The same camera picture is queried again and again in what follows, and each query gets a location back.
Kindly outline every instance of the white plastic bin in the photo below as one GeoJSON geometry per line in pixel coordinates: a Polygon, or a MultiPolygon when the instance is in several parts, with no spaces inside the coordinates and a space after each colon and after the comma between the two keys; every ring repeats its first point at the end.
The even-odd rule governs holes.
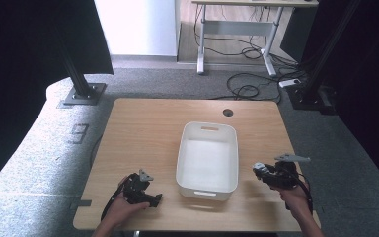
{"type": "Polygon", "coordinates": [[[226,124],[189,122],[177,164],[180,193],[189,198],[226,200],[238,186],[236,130],[226,124]]]}

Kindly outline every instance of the desk leg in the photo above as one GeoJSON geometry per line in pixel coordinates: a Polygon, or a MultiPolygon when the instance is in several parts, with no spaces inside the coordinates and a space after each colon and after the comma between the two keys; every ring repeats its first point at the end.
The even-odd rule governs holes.
{"type": "Polygon", "coordinates": [[[202,5],[201,32],[199,34],[198,61],[196,72],[201,75],[204,73],[204,26],[205,26],[205,7],[202,5]]]}
{"type": "Polygon", "coordinates": [[[276,72],[275,72],[275,69],[273,68],[272,62],[270,61],[269,51],[270,51],[270,48],[272,47],[273,40],[275,39],[276,30],[278,30],[279,20],[281,19],[282,10],[284,10],[283,7],[278,7],[278,11],[276,13],[276,17],[275,17],[275,20],[273,21],[272,29],[269,34],[269,39],[266,43],[265,49],[261,50],[266,68],[268,70],[269,76],[271,77],[275,77],[276,72]]]}

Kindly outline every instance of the gray carpet floor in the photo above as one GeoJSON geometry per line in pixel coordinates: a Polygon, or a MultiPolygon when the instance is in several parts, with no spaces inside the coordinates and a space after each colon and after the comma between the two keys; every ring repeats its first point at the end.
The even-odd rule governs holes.
{"type": "MultiPolygon", "coordinates": [[[[86,75],[89,82],[107,84],[97,106],[64,106],[72,87],[69,78],[51,85],[36,122],[0,173],[0,236],[91,236],[91,231],[76,230],[72,221],[115,99],[231,96],[227,79],[244,72],[211,69],[199,76],[194,68],[182,67],[86,75]],[[86,132],[75,132],[79,126],[86,132]]],[[[263,68],[255,70],[267,77],[263,68]]],[[[311,182],[323,231],[327,236],[379,236],[379,171],[370,157],[337,116],[295,111],[286,92],[268,82],[245,77],[232,86],[259,86],[259,99],[281,93],[278,107],[295,153],[312,158],[301,167],[311,182]]]]}

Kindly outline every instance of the stand base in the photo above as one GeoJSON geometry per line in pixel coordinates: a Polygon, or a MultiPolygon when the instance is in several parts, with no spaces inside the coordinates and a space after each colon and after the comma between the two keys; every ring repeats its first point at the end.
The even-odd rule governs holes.
{"type": "Polygon", "coordinates": [[[90,87],[90,94],[88,96],[78,95],[76,89],[73,87],[63,104],[95,106],[100,100],[107,85],[105,83],[88,83],[88,85],[90,87]]]}
{"type": "Polygon", "coordinates": [[[325,101],[319,94],[325,93],[323,91],[319,91],[320,93],[317,95],[315,100],[308,101],[303,98],[302,88],[290,86],[286,87],[286,91],[291,101],[291,105],[294,110],[302,110],[302,111],[319,111],[323,115],[336,115],[336,111],[332,105],[329,104],[329,101],[325,101]]]}

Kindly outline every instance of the wooden table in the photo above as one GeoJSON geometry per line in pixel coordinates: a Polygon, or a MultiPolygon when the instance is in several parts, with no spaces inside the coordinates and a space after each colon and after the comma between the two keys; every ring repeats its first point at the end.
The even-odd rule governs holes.
{"type": "Polygon", "coordinates": [[[197,59],[197,73],[204,73],[204,35],[238,35],[238,36],[264,36],[267,37],[265,48],[261,50],[264,63],[269,76],[276,76],[275,69],[269,57],[276,30],[279,26],[284,7],[310,8],[317,7],[317,0],[192,0],[194,4],[202,6],[201,31],[199,34],[199,48],[197,59]],[[207,5],[228,5],[228,6],[259,6],[277,7],[276,16],[273,22],[233,22],[233,21],[210,21],[206,19],[207,5]]]}
{"type": "Polygon", "coordinates": [[[78,229],[95,229],[117,183],[143,168],[155,180],[148,195],[163,194],[157,208],[140,211],[125,230],[299,231],[279,194],[258,181],[256,162],[293,153],[274,102],[118,99],[74,218],[78,229]],[[224,110],[231,110],[227,117],[224,110]],[[176,181],[184,126],[190,121],[233,126],[239,145],[239,185],[227,201],[183,197],[176,181]]]}

